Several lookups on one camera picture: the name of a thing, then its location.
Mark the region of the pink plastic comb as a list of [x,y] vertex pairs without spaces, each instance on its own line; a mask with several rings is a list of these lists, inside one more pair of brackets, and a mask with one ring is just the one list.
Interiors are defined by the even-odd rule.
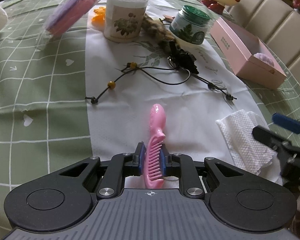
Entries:
[[165,125],[165,110],[162,105],[156,103],[152,106],[150,112],[150,139],[146,148],[143,165],[143,177],[148,189],[159,189],[164,183],[160,151],[163,140],[166,138],[166,135],[164,134]]

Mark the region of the white tissue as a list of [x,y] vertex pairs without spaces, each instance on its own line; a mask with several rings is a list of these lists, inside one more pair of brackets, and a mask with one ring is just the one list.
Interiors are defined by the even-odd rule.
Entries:
[[253,128],[266,126],[263,119],[254,112],[236,111],[216,120],[234,165],[271,181],[279,178],[280,165],[276,152],[254,139]]

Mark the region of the black fabric flower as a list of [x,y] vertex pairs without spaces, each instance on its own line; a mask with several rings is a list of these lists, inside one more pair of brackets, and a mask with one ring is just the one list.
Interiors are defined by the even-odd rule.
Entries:
[[170,60],[175,69],[188,70],[191,74],[199,74],[195,65],[196,58],[188,51],[183,50],[175,41],[169,42]]

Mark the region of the leopard fur keychain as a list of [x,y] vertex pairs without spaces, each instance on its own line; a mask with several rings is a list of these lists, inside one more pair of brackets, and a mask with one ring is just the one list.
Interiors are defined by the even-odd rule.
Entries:
[[141,27],[167,55],[181,49],[177,39],[159,20],[144,14]]

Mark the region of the purple plush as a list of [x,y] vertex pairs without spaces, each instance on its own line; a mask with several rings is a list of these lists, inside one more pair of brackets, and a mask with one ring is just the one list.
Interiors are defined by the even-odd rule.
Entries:
[[61,37],[99,1],[63,0],[43,24],[36,39],[37,49],[43,50],[50,40]]

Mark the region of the lilac puff in box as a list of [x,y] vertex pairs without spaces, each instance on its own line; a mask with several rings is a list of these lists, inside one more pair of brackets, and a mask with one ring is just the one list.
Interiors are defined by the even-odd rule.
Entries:
[[274,61],[268,55],[264,53],[255,53],[254,57],[264,62],[265,64],[274,67]]

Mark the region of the pink cardboard box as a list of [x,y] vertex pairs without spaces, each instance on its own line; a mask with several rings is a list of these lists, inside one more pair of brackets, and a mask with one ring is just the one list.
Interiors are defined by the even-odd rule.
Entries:
[[[210,35],[236,76],[269,89],[277,89],[284,83],[286,74],[257,36],[221,17],[214,22]],[[274,67],[255,58],[255,53],[268,55],[274,61]]]

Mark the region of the beige padded chair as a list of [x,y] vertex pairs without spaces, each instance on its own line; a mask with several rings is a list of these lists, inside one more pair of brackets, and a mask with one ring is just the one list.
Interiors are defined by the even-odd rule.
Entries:
[[300,83],[300,15],[295,10],[282,0],[241,0],[227,11],[259,37]]

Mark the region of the green lidded jar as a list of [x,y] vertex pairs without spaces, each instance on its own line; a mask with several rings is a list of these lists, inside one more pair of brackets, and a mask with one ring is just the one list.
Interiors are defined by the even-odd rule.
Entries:
[[170,31],[179,39],[193,45],[204,42],[211,18],[196,7],[185,5],[173,19]]

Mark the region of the orange hair clip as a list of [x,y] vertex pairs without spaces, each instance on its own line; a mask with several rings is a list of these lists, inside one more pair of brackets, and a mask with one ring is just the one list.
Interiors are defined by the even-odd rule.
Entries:
[[106,19],[106,7],[98,7],[93,10],[91,23],[94,26],[103,27]]

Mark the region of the white lidded jar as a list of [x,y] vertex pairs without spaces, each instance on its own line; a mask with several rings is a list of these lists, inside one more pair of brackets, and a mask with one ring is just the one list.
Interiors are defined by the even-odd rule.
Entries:
[[148,0],[107,0],[104,36],[117,43],[138,38]]

